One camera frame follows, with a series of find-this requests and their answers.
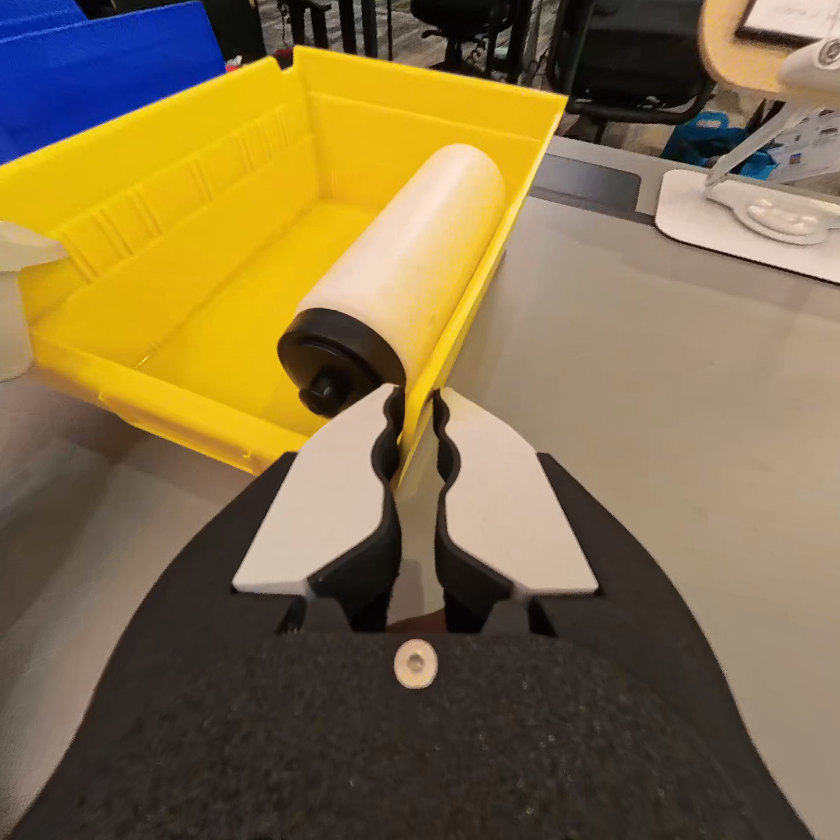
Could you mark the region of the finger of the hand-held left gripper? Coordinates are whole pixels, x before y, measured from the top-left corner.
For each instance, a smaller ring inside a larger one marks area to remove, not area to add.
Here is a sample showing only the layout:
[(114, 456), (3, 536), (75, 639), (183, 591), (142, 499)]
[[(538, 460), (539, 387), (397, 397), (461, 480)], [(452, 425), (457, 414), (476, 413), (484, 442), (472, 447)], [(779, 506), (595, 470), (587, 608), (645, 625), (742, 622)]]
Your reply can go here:
[(25, 227), (1, 223), (1, 382), (26, 374), (34, 362), (20, 273), (66, 257), (58, 241)]

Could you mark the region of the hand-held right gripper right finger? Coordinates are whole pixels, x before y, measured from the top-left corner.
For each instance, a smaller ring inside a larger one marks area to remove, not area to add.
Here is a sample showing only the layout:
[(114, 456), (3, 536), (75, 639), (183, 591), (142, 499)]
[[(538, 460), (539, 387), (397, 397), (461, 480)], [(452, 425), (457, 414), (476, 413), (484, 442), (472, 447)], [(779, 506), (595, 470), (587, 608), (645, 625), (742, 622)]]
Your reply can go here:
[(494, 607), (589, 596), (599, 584), (546, 470), (548, 457), (450, 387), (433, 397), (434, 562), (447, 628), (479, 633)]

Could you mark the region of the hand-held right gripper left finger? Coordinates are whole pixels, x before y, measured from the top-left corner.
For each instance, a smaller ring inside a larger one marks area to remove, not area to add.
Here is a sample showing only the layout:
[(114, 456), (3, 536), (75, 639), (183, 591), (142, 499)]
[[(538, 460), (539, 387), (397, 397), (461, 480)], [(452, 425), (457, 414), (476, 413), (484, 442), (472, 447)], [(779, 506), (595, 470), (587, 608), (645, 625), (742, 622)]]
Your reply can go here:
[(392, 479), (404, 390), (384, 384), (294, 454), (232, 580), (236, 593), (332, 599), (353, 627), (384, 626), (403, 556)]

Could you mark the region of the black bottle lid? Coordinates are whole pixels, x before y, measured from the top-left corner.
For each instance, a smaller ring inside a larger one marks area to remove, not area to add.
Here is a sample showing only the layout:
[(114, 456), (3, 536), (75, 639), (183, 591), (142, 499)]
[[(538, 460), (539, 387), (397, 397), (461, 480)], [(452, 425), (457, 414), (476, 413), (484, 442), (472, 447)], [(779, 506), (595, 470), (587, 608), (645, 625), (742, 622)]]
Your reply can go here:
[(336, 417), (383, 384), (406, 386), (403, 363), (391, 345), (340, 311), (301, 311), (276, 351), (301, 403), (320, 417)]

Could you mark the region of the yellow plastic bin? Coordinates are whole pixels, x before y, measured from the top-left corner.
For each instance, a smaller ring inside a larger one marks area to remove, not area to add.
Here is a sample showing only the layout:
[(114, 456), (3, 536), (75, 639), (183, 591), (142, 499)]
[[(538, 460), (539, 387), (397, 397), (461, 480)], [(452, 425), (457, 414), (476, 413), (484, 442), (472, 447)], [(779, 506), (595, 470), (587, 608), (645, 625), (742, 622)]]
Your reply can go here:
[(567, 101), (298, 46), (3, 164), (2, 220), (68, 254), (20, 276), (37, 373), (260, 475), (325, 424), (277, 357), (300, 299), (433, 152), (470, 144), (507, 204), (407, 391), (407, 467)]

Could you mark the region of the white plastic bottle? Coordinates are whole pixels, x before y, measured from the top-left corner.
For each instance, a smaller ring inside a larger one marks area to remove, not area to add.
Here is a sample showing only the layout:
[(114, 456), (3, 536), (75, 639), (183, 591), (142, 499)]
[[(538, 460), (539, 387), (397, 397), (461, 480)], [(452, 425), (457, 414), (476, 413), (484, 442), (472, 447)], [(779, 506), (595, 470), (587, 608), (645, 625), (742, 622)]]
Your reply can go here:
[(282, 339), (331, 343), (374, 378), (414, 387), (507, 209), (475, 146), (434, 152), (300, 300)]

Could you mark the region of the instruction sheet on stand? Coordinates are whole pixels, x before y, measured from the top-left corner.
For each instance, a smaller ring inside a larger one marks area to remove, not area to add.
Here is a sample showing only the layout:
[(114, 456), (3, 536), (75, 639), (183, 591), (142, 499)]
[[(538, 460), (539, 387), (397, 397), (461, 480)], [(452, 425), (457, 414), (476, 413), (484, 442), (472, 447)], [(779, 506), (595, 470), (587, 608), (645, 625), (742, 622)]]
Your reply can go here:
[(839, 40), (795, 48), (739, 38), (748, 3), (703, 3), (700, 56), (714, 81), (760, 95), (779, 110), (707, 174), (664, 175), (655, 225), (682, 244), (837, 286), (838, 198), (732, 170), (812, 112), (838, 111)]

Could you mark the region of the blue round floor base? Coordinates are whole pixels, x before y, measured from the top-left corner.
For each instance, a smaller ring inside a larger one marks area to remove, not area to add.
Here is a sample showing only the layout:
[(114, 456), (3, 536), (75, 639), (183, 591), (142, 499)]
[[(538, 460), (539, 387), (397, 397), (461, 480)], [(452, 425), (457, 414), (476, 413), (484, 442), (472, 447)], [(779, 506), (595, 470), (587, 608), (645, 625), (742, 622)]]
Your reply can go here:
[[(725, 112), (704, 111), (675, 126), (659, 156), (667, 161), (710, 169), (718, 158), (733, 151), (750, 134), (745, 128), (730, 125)], [(766, 145), (731, 173), (766, 181), (776, 168)]]

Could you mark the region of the hanging printed tag sheet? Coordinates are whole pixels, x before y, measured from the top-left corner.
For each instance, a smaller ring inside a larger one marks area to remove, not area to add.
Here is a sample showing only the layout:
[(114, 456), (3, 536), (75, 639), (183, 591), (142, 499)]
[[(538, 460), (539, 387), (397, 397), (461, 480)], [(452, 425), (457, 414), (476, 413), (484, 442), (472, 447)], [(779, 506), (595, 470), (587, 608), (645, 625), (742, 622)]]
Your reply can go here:
[(795, 183), (839, 174), (839, 111), (818, 109), (778, 134), (767, 148), (768, 182)]

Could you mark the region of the printed instruction sheet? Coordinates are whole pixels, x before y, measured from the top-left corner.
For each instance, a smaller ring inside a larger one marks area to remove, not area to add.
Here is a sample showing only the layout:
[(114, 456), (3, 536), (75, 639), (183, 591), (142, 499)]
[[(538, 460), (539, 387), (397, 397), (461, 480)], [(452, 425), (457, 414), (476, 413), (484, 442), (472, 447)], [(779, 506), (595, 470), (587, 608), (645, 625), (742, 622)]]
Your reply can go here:
[(736, 36), (761, 43), (801, 47), (839, 36), (838, 1), (751, 1)]

